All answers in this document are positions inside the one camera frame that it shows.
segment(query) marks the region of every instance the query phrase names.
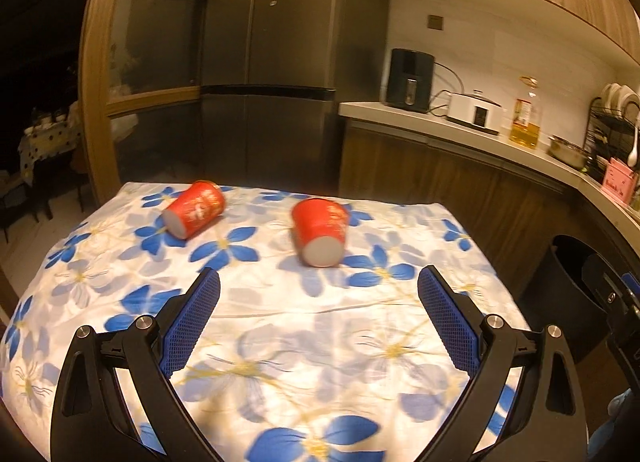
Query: countertop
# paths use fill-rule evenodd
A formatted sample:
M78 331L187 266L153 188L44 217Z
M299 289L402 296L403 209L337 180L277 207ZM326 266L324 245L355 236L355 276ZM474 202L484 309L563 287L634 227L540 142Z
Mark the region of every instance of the countertop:
M384 124L448 140L519 164L573 187L596 206L640 256L640 226L628 213L629 210L604 194L600 190L600 184L592 178L552 158L546 151L524 148L512 143L506 135L494 137L454 124L444 118L407 112L381 103L341 103L339 113L346 118Z

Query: floral tablecloth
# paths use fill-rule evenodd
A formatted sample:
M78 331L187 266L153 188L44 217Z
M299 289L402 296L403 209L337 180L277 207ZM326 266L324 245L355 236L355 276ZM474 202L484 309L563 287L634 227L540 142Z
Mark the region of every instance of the floral tablecloth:
M453 367L417 297L428 264L485 313L526 327L473 240L442 206L338 202L350 211L340 267L300 264L290 210L304 195L225 187L223 217L185 242L161 210L184 185L127 184L47 255L0 344L2 398L49 457L51 408L74 331L127 327L185 292L205 266L222 294L171 383L228 462L414 460L452 409ZM161 450L126 370L145 444ZM479 447L495 441L513 371Z

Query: black trash can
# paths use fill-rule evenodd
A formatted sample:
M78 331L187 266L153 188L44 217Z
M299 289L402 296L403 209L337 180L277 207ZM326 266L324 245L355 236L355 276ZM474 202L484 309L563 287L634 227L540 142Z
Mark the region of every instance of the black trash can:
M582 281L582 266L592 254L598 253L577 238L556 236L517 301L532 330L549 324L562 329L575 363L609 333L606 312Z

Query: metal pot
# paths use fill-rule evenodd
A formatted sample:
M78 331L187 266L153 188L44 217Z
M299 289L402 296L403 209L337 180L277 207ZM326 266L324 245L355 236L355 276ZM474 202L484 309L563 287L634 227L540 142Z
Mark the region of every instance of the metal pot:
M589 153L580 146L576 146L557 135L553 135L550 141L548 154L552 157L577 170L581 170L587 165Z

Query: rice cooker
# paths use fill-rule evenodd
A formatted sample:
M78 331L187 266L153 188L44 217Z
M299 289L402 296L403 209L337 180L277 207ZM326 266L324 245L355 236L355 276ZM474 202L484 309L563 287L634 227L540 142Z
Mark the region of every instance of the rice cooker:
M473 94L452 94L447 121L498 135L502 125L504 109L491 99L482 97L479 90Z

